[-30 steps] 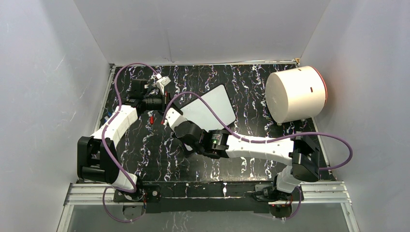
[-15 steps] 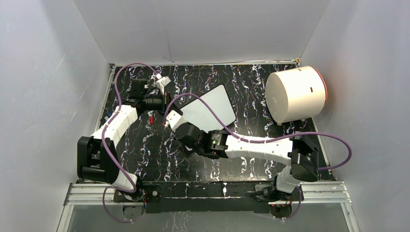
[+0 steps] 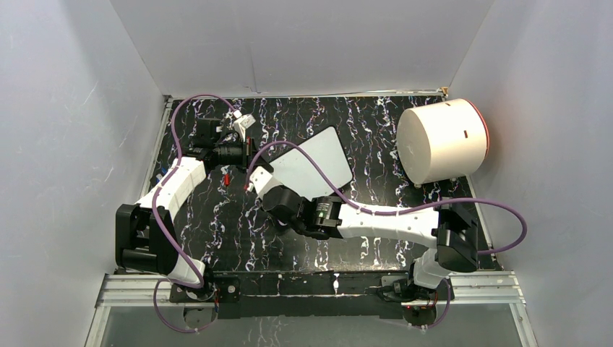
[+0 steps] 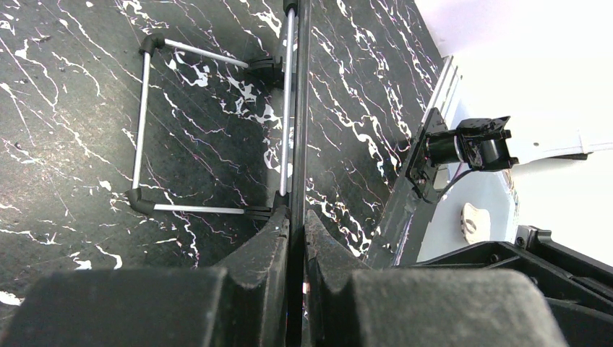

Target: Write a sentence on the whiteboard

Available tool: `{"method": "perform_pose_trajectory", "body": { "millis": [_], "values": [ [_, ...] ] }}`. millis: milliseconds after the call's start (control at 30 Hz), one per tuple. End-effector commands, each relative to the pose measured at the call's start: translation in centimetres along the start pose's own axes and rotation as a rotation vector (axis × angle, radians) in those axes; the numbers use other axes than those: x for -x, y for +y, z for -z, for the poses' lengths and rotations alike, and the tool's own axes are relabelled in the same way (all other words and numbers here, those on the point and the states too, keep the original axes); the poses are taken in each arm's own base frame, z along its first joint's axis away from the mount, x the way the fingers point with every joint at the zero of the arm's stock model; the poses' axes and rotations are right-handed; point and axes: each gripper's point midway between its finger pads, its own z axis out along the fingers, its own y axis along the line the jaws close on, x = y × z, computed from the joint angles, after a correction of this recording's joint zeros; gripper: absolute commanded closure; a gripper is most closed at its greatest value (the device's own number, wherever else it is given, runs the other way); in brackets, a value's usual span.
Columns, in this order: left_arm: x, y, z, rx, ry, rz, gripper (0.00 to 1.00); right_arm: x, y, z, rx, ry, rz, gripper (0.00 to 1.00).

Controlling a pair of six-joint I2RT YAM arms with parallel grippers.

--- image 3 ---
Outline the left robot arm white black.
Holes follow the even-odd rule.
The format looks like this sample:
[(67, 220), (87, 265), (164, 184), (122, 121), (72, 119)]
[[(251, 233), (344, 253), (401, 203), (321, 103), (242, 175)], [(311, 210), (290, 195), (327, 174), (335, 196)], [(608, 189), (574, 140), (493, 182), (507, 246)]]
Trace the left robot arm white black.
[[(206, 275), (204, 262), (188, 256), (179, 246), (174, 229), (176, 214), (211, 170), (219, 166), (245, 169), (253, 159), (254, 142), (246, 135), (251, 114), (237, 113), (231, 131), (220, 119), (197, 120), (196, 133), (160, 181), (132, 204), (116, 211), (115, 257), (119, 267), (157, 273), (188, 287), (199, 301), (212, 298), (216, 282)], [(234, 141), (224, 142), (230, 133)]]

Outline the small white whiteboard black frame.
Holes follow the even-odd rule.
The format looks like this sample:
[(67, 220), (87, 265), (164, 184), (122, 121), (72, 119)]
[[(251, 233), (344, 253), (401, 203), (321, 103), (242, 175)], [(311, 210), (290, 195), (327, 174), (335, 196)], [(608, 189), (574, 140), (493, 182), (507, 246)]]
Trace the small white whiteboard black frame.
[(298, 195), (308, 200), (331, 195), (333, 189), (321, 177), (322, 174), (336, 189), (352, 182), (353, 172), (336, 127), (326, 127), (299, 147), (308, 156), (291, 148), (271, 163), (273, 176)]

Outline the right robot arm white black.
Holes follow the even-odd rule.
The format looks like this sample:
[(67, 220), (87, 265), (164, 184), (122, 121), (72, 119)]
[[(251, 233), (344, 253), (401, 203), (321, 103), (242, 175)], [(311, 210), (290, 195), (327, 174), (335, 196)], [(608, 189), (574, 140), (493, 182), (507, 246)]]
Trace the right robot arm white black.
[(308, 200), (285, 186), (262, 196), (262, 209), (296, 233), (318, 240), (373, 237), (425, 246), (410, 269), (407, 289), (426, 299), (451, 273), (478, 268), (477, 223), (461, 205), (440, 203), (411, 213), (399, 207), (354, 207), (339, 196)]

